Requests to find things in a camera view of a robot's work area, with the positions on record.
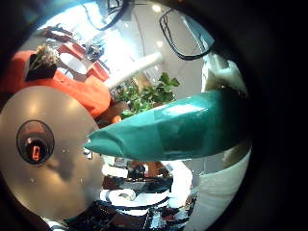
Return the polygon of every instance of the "green leaves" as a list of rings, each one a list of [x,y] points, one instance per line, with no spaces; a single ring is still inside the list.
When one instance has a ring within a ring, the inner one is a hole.
[[[170,79],[167,73],[163,72],[160,83],[154,87],[144,87],[142,92],[137,88],[128,87],[123,90],[116,100],[129,102],[130,111],[125,110],[121,113],[121,118],[133,116],[153,108],[155,103],[168,103],[174,100],[172,87],[178,87],[180,83],[176,78]]]
[[[159,81],[161,81],[164,84],[164,86],[169,86],[169,87],[178,87],[180,85],[180,83],[176,78],[170,80],[169,76],[165,72],[162,73]]]

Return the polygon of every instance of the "black circular opening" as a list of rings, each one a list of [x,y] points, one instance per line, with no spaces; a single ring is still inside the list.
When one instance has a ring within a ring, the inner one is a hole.
[[[23,160],[32,165],[41,165],[53,152],[54,137],[45,123],[31,120],[20,126],[16,145]]]

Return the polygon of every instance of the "orange chair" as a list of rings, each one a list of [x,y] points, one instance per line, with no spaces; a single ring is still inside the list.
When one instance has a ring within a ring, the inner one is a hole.
[[[94,76],[85,83],[67,78],[59,70],[53,78],[24,81],[24,66],[34,51],[18,51],[12,57],[0,82],[0,92],[15,93],[31,86],[47,86],[60,90],[81,103],[93,118],[100,116],[110,105],[111,96],[105,85]]]
[[[68,41],[61,44],[61,46],[58,48],[58,52],[59,54],[69,53],[76,57],[78,60],[82,60],[84,58],[84,54],[86,53],[86,48],[77,42]]]
[[[86,75],[88,77],[90,77],[91,75],[95,76],[97,79],[103,82],[109,78],[109,75],[107,74],[106,70],[98,61],[95,61],[93,64],[90,65]]]

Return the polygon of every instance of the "potted plant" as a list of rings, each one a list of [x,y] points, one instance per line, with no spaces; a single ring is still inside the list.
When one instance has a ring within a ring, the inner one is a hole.
[[[52,78],[57,70],[58,51],[48,45],[38,46],[25,64],[25,81]]]
[[[120,114],[121,118],[124,119],[175,100],[171,88],[180,85],[177,79],[170,79],[167,73],[163,72],[159,82],[157,86],[145,87],[141,92],[135,87],[123,90],[116,99],[126,101],[130,110],[123,110]]]

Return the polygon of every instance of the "ceiling light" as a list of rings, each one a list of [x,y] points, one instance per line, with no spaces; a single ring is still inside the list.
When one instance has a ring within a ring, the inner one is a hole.
[[[163,42],[162,41],[156,41],[156,45],[161,48],[163,46]]]
[[[162,8],[159,5],[153,5],[152,10],[156,13],[159,13],[162,10]]]

